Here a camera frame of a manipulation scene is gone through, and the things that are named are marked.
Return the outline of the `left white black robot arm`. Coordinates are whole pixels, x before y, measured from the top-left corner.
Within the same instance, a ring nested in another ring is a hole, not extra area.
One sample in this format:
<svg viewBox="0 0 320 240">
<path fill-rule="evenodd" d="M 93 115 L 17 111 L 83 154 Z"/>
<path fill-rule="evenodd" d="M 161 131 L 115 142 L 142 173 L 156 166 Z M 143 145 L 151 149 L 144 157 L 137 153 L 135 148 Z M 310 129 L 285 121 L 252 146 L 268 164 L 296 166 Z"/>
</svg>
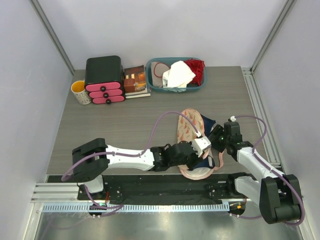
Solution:
<svg viewBox="0 0 320 240">
<path fill-rule="evenodd" d="M 147 150 L 123 149 L 107 145 L 105 139 L 96 138 L 72 150 L 70 179 L 84 183 L 89 194 L 100 200 L 107 192 L 101 174 L 110 169 L 137 169 L 164 172 L 171 167 L 186 165 L 192 170 L 202 162 L 204 150 L 199 138 L 174 145 L 154 146 Z"/>
</svg>

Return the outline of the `pink mesh laundry bag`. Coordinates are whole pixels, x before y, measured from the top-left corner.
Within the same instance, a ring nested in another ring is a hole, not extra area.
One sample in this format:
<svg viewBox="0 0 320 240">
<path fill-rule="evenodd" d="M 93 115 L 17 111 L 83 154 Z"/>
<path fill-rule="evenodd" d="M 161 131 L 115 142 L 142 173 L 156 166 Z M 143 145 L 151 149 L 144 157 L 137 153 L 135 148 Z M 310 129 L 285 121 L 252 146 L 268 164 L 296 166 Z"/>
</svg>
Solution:
<svg viewBox="0 0 320 240">
<path fill-rule="evenodd" d="M 182 141 L 190 142 L 191 140 L 196 138 L 196 130 L 199 130 L 200 133 L 205 135 L 205 127 L 204 127 L 204 121 L 201 117 L 201 114 L 193 109 L 193 108 L 187 108 L 181 112 L 183 115 L 188 117 L 190 121 L 187 121 L 184 117 L 180 116 L 178 118 L 178 125 L 177 125 L 177 142 L 180 143 Z M 205 152 L 205 155 L 203 156 L 204 159 L 209 155 L 209 152 L 212 152 L 212 150 L 208 150 Z M 215 167 L 213 169 L 205 169 L 197 168 L 193 170 L 187 170 L 185 166 L 178 166 L 181 174 L 190 180 L 198 181 L 208 178 L 210 175 L 214 173 L 214 171 L 219 170 L 224 166 L 224 159 L 223 159 L 224 152 L 220 152 L 218 154 L 219 164 L 215 163 Z"/>
</svg>

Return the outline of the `navy blue bra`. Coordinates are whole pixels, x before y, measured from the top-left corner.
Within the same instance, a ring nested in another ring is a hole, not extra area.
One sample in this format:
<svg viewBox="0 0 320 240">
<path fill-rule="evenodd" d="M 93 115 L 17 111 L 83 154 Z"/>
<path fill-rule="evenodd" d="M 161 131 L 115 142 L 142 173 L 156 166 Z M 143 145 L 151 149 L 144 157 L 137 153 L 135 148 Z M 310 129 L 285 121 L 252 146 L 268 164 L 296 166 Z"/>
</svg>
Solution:
<svg viewBox="0 0 320 240">
<path fill-rule="evenodd" d="M 210 118 L 207 118 L 206 116 L 201 114 L 201 117 L 204 122 L 204 134 L 206 137 L 210 135 L 210 132 L 212 131 L 212 127 L 216 124 L 215 120 L 212 120 Z M 215 162 L 212 156 L 212 151 L 209 151 L 208 156 L 200 163 L 198 163 L 194 169 L 199 168 L 205 168 L 205 169 L 213 169 L 215 167 Z"/>
</svg>

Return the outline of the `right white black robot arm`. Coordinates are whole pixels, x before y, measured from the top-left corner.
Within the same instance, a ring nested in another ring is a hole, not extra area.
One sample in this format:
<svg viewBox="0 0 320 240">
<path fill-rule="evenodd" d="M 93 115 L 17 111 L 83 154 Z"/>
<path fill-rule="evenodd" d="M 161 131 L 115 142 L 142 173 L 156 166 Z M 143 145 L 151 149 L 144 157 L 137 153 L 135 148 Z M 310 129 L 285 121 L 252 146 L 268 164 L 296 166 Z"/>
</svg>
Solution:
<svg viewBox="0 0 320 240">
<path fill-rule="evenodd" d="M 268 224 L 297 226 L 304 221 L 305 209 L 298 178 L 284 174 L 263 159 L 254 145 L 243 140 L 238 122 L 216 125 L 208 139 L 213 149 L 220 153 L 226 151 L 250 172 L 229 175 L 225 190 L 230 197 L 248 197 L 259 207 L 261 217 Z"/>
</svg>

